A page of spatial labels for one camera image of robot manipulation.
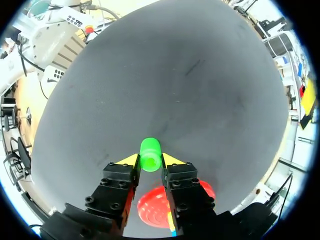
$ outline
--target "gray surface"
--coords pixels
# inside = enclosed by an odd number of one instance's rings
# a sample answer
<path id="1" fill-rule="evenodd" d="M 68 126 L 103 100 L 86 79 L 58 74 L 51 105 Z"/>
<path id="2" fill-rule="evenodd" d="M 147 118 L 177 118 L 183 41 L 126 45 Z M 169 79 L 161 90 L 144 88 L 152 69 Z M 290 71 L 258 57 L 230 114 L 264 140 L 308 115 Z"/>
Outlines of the gray surface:
<path id="1" fill-rule="evenodd" d="M 220 0 L 163 0 L 108 27 L 65 73 L 38 126 L 32 177 L 59 210 L 83 208 L 105 165 L 152 136 L 194 163 L 220 213 L 263 177 L 287 116 L 280 75 L 243 19 Z M 158 185 L 159 172 L 142 173 L 126 236 L 170 235 L 137 214 Z"/>

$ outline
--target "bolt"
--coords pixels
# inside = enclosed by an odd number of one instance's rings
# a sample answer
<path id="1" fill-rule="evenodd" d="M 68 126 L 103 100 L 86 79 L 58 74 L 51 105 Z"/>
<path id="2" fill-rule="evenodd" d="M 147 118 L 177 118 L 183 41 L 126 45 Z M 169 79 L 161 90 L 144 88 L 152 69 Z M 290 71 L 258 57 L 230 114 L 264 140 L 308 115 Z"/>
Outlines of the bolt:
<path id="1" fill-rule="evenodd" d="M 107 185 L 109 182 L 110 182 L 109 179 L 106 178 L 106 177 L 104 177 L 104 178 L 101 179 L 101 184 L 102 184 L 102 185 Z"/>
<path id="2" fill-rule="evenodd" d="M 210 197 L 208 197 L 207 202 L 210 204 L 213 204 L 215 202 L 215 199 L 212 196 L 210 196 Z"/>
<path id="3" fill-rule="evenodd" d="M 198 178 L 192 178 L 191 179 L 191 182 L 193 183 L 193 184 L 197 184 L 197 183 L 199 183 L 199 179 Z"/>
<path id="4" fill-rule="evenodd" d="M 84 200 L 86 204 L 92 204 L 95 201 L 93 196 L 87 196 Z"/>
<path id="5" fill-rule="evenodd" d="M 90 238 L 90 235 L 91 235 L 91 230 L 88 229 L 88 228 L 82 228 L 81 231 L 80 231 L 80 236 L 83 237 L 83 238 Z"/>
<path id="6" fill-rule="evenodd" d="M 120 181 L 119 185 L 122 189 L 126 189 L 127 188 L 127 183 L 125 181 Z"/>
<path id="7" fill-rule="evenodd" d="M 179 186 L 180 186 L 180 182 L 179 182 L 179 181 L 174 181 L 174 182 L 172 183 L 172 185 L 173 185 L 174 187 L 179 187 Z"/>
<path id="8" fill-rule="evenodd" d="M 114 202 L 114 203 L 112 203 L 112 204 L 110 205 L 110 208 L 111 208 L 112 210 L 119 210 L 120 207 L 121 207 L 120 204 L 117 203 L 117 202 Z"/>
<path id="9" fill-rule="evenodd" d="M 181 203 L 181 204 L 176 208 L 177 212 L 182 212 L 182 211 L 185 211 L 185 210 L 187 210 L 187 209 L 188 209 L 188 206 L 187 206 L 187 204 L 185 204 L 185 203 Z"/>

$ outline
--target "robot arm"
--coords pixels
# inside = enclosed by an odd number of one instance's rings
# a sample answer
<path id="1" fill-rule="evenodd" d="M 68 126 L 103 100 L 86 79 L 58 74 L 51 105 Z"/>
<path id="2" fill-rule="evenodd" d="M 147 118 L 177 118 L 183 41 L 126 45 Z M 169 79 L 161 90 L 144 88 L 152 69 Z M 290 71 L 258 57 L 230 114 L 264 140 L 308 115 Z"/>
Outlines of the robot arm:
<path id="1" fill-rule="evenodd" d="M 20 13 L 13 26 L 20 30 L 20 46 L 0 60 L 0 69 L 5 76 L 0 80 L 3 95 L 24 72 L 36 72 L 41 81 L 47 66 L 66 71 L 86 44 L 76 35 L 86 25 L 94 25 L 92 18 L 80 13 L 80 0 L 52 0 L 42 20 Z M 74 24 L 72 18 L 82 24 Z"/>

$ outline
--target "chair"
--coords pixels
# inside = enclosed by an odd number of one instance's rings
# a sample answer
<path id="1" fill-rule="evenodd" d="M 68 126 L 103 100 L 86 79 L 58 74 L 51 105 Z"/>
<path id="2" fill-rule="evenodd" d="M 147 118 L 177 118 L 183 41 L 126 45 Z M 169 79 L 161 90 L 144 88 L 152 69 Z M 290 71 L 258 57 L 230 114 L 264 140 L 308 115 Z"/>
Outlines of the chair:
<path id="1" fill-rule="evenodd" d="M 10 129 L 16 129 L 18 127 L 16 118 L 14 116 L 12 116 L 12 123 L 9 123 L 9 117 L 8 115 L 4 116 L 4 130 L 6 132 L 9 132 Z"/>
<path id="2" fill-rule="evenodd" d="M 17 143 L 17 146 L 18 146 L 17 149 L 13 149 L 12 141 Z M 11 137 L 10 138 L 10 147 L 11 147 L 11 151 L 8 152 L 5 160 L 3 161 L 3 164 L 5 165 L 5 163 L 7 161 L 9 161 L 10 175 L 13 179 L 12 184 L 18 187 L 19 186 L 18 182 L 21 179 L 25 179 L 28 175 L 31 174 L 31 158 L 30 158 L 30 155 L 27 151 L 27 148 L 31 147 L 31 145 L 25 146 L 21 137 L 18 137 L 17 140 L 14 139 L 13 137 Z M 21 173 L 22 175 L 19 177 L 16 177 L 13 170 L 12 170 L 12 167 L 15 167 L 16 171 L 18 173 Z"/>

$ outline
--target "red plate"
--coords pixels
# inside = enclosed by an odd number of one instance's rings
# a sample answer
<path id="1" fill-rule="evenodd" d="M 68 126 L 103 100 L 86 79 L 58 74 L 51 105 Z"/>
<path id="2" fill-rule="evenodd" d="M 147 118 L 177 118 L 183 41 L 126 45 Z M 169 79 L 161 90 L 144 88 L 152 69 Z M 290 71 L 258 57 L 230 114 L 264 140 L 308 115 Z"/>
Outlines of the red plate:
<path id="1" fill-rule="evenodd" d="M 206 193 L 216 198 L 209 183 L 200 181 Z M 168 213 L 170 212 L 169 202 L 166 197 L 165 187 L 159 186 L 143 195 L 137 204 L 140 219 L 156 228 L 169 228 Z"/>

